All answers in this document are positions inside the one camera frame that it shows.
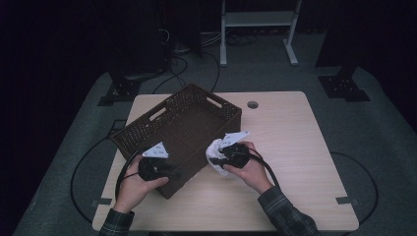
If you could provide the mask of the black stand base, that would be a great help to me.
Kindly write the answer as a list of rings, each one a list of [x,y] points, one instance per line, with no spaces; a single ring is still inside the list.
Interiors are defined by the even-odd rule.
[[[353,81],[356,66],[342,66],[336,75],[319,76],[328,98],[344,98],[349,102],[370,101],[369,96]]]
[[[161,76],[164,71],[155,73],[109,72],[111,84],[107,93],[102,96],[98,106],[111,106],[115,102],[133,101],[139,94],[142,83]]]

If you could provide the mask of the brown woven basket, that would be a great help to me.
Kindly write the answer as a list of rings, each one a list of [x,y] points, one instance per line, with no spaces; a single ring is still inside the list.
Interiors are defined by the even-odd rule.
[[[111,140],[125,159],[163,142],[167,162],[181,173],[181,178],[169,179],[157,189],[169,199],[208,164],[206,149],[212,141],[241,130],[241,116],[240,107],[188,85],[114,133]]]

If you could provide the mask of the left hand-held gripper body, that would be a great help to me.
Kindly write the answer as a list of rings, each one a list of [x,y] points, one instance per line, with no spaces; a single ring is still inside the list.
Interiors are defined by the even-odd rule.
[[[139,163],[139,176],[145,181],[168,176],[172,166],[167,162],[169,154],[163,142],[159,142],[142,153],[143,159]]]

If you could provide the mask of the grey tape strip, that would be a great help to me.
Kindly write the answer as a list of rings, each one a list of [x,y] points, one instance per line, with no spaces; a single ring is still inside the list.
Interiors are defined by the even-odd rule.
[[[351,204],[353,206],[357,206],[358,205],[358,201],[354,198],[349,198],[349,197],[338,197],[335,198],[337,203],[339,205],[347,205],[347,204]]]
[[[111,202],[112,202],[112,199],[100,198],[98,200],[93,200],[90,205],[92,207],[98,207],[99,205],[109,206],[111,205]]]

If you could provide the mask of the person's right hand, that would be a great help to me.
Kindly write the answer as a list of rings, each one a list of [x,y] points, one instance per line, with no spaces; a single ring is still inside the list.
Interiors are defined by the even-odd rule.
[[[272,187],[272,183],[269,181],[266,174],[265,167],[253,158],[251,158],[242,168],[224,164],[223,169],[241,178],[249,187],[260,195]]]

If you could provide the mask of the white metal stand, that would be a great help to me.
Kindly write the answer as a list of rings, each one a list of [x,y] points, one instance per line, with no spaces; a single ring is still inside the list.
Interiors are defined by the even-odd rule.
[[[289,33],[283,39],[289,62],[292,66],[299,64],[292,48],[292,41],[296,30],[303,0],[296,0],[292,11],[277,12],[227,12],[226,0],[221,2],[220,20],[220,59],[222,67],[227,66],[226,30],[228,28],[259,28],[259,27],[289,27]]]

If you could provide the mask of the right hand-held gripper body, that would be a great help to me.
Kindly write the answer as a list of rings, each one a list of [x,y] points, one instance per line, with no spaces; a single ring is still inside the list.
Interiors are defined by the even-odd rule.
[[[228,165],[242,168],[250,159],[249,149],[240,144],[240,141],[249,135],[248,131],[241,131],[237,133],[226,133],[222,139],[220,148],[228,148],[229,153],[226,153]]]

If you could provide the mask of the person's left hand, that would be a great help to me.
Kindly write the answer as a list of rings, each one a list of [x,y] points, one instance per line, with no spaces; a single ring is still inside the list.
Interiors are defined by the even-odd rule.
[[[143,160],[141,155],[136,156],[126,170],[116,197],[113,209],[121,213],[129,213],[139,205],[152,190],[165,185],[169,179],[167,177],[145,181],[138,173],[139,164]]]

